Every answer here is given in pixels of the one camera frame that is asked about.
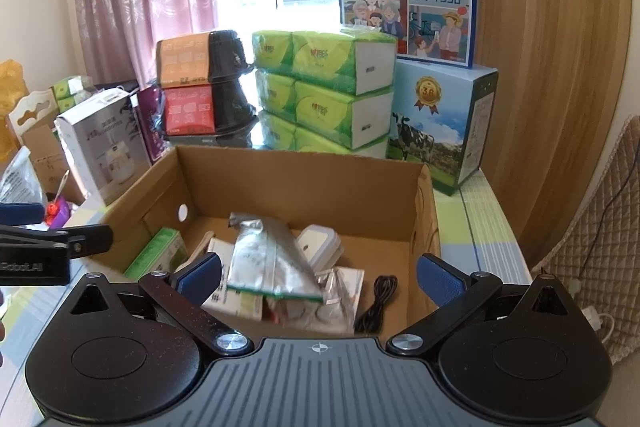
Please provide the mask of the green white spray box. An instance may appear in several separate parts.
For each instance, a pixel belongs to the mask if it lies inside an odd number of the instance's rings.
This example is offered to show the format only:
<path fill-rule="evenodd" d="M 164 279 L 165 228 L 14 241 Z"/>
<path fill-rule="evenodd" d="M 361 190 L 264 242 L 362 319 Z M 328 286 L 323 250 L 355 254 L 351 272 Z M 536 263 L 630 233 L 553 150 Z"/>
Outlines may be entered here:
<path fill-rule="evenodd" d="M 175 272 L 189 254 L 181 234 L 174 229 L 162 228 L 142 249 L 124 272 L 124 277 L 137 281 L 153 271 Z"/>

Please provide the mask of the white mecobalamin tablet box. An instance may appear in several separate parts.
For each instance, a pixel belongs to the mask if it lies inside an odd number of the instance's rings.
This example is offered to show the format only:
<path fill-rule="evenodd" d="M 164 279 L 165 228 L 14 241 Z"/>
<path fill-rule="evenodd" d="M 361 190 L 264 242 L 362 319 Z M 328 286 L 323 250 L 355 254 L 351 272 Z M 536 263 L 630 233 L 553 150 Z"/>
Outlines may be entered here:
<path fill-rule="evenodd" d="M 201 305 L 201 308 L 209 313 L 220 311 L 232 315 L 260 321 L 262 319 L 262 297 L 251 293 L 236 291 L 228 286 L 228 271 L 230 268 L 233 245 L 211 239 L 208 243 L 207 254 L 216 254 L 221 261 L 221 280 L 216 291 L 213 292 Z"/>

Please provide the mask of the silver foil pouch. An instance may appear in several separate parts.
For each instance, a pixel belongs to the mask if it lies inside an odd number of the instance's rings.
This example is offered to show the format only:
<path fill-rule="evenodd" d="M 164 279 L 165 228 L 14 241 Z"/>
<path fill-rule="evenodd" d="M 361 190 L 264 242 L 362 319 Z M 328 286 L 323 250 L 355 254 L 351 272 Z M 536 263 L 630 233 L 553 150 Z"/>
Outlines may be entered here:
<path fill-rule="evenodd" d="M 232 212 L 238 231 L 227 284 L 235 291 L 273 299 L 322 301 L 322 290 L 288 225 L 276 218 Z"/>

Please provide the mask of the clear blister pack bag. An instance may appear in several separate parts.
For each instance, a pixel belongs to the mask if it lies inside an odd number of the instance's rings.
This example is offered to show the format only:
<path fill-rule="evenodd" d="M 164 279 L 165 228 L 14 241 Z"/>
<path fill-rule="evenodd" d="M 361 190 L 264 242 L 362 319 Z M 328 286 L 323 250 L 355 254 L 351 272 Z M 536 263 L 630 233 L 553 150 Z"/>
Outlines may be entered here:
<path fill-rule="evenodd" d="M 355 332 L 364 271 L 334 267 L 316 274 L 322 301 L 267 298 L 278 324 L 289 329 L 349 336 Z"/>

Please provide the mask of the white square night light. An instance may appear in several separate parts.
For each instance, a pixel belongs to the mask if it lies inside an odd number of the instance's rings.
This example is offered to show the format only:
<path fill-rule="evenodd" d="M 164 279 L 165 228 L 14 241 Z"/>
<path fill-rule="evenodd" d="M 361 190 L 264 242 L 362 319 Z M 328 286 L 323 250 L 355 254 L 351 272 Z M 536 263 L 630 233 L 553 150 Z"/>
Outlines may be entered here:
<path fill-rule="evenodd" d="M 304 228 L 296 243 L 314 273 L 332 269 L 344 253 L 341 237 L 333 229 L 321 225 Z"/>

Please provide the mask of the checkered tablecloth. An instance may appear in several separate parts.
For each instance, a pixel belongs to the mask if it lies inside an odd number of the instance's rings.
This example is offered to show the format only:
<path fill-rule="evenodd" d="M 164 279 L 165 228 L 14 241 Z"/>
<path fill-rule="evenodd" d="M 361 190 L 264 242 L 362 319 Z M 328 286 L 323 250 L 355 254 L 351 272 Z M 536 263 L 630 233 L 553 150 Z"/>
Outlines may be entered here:
<path fill-rule="evenodd" d="M 503 282 L 532 280 L 520 246 L 486 176 L 477 171 L 454 195 L 435 193 L 442 259 L 469 273 L 486 270 Z M 1 424 L 35 426 L 42 416 L 26 388 L 28 352 L 64 301 L 68 286 L 5 287 L 1 322 Z"/>

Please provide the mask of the brown cardboard box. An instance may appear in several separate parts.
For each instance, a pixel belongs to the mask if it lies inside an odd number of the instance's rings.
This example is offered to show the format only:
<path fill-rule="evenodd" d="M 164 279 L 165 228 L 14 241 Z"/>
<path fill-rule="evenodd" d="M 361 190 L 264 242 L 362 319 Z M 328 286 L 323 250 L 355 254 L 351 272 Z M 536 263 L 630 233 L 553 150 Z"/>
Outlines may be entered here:
<path fill-rule="evenodd" d="M 431 175 L 421 164 L 359 156 L 179 146 L 106 210 L 114 244 L 94 260 L 125 272 L 162 228 L 195 248 L 212 231 L 235 240 L 231 213 L 277 218 L 293 232 L 322 225 L 340 236 L 341 265 L 364 273 L 361 310 L 371 306 L 380 275 L 397 277 L 381 340 L 435 311 L 416 283 L 421 255 L 438 255 Z"/>

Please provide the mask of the white appliance box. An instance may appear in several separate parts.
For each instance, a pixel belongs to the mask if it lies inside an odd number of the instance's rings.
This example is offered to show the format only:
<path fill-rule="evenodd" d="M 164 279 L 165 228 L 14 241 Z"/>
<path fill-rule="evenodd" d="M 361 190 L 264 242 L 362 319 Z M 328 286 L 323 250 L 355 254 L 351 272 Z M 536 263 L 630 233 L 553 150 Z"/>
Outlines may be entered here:
<path fill-rule="evenodd" d="M 150 168 L 130 95 L 100 91 L 54 121 L 63 152 L 82 195 L 111 205 Z"/>

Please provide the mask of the yellow plastic bag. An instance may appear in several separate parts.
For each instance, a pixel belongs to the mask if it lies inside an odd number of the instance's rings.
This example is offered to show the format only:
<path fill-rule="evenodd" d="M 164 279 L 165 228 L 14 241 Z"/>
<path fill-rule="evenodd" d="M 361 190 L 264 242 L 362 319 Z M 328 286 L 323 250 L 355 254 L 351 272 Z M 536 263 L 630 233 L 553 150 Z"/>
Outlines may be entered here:
<path fill-rule="evenodd" d="M 0 64 L 0 161 L 1 169 L 9 164 L 17 152 L 8 116 L 28 89 L 23 76 L 23 66 L 13 60 Z"/>

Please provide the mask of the green tissue packs left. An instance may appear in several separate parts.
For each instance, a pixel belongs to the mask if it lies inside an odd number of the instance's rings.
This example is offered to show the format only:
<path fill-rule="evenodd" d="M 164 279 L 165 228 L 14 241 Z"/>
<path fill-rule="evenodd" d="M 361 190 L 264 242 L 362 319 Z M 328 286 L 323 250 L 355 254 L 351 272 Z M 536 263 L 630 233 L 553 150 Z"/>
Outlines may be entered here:
<path fill-rule="evenodd" d="M 51 91 L 58 111 L 64 113 L 87 98 L 91 98 L 98 89 L 88 76 L 70 76 L 55 83 Z"/>

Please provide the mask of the brown quilted chair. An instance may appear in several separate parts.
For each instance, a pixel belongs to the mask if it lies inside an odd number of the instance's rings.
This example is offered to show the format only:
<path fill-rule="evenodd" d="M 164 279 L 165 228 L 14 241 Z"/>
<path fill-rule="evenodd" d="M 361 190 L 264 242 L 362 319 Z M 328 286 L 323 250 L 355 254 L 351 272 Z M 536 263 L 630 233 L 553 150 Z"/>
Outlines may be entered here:
<path fill-rule="evenodd" d="M 554 274 L 579 308 L 606 314 L 614 363 L 639 349 L 639 117 L 618 137 L 598 186 L 533 269 Z"/>

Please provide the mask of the blue cow milk box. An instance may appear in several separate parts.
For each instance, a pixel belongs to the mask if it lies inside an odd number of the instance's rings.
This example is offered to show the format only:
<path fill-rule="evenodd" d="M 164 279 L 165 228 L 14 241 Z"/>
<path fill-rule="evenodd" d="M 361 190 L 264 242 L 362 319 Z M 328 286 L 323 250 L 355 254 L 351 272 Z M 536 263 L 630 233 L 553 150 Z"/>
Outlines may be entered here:
<path fill-rule="evenodd" d="M 457 192 L 480 168 L 498 79 L 485 66 L 397 61 L 386 157 L 427 165 L 436 190 Z"/>

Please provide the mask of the purple gift box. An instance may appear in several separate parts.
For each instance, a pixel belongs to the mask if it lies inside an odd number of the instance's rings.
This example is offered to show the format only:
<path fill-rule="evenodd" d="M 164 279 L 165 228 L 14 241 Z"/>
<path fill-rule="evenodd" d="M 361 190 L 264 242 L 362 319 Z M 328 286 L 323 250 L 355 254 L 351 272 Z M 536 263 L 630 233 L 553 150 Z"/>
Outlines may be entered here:
<path fill-rule="evenodd" d="M 165 154 L 168 142 L 163 132 L 164 101 L 160 87 L 151 86 L 131 95 L 136 111 L 140 132 L 151 164 L 155 164 Z"/>

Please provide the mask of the red black noodle bowl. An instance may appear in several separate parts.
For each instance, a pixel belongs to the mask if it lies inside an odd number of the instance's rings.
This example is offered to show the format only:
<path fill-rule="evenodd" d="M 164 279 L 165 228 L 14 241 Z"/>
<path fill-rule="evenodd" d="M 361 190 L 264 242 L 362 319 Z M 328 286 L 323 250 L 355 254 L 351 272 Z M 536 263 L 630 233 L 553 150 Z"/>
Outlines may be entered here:
<path fill-rule="evenodd" d="M 239 130 L 256 117 L 239 79 L 163 91 L 166 136 L 218 135 Z"/>

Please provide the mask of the green tissue pack stack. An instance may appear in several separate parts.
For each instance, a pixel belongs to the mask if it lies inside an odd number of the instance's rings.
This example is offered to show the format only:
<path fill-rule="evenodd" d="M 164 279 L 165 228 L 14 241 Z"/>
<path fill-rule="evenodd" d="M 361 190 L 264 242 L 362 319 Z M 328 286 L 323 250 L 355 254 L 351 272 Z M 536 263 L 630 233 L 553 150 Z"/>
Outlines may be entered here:
<path fill-rule="evenodd" d="M 397 39 L 366 26 L 252 35 L 264 144 L 271 150 L 386 155 Z"/>

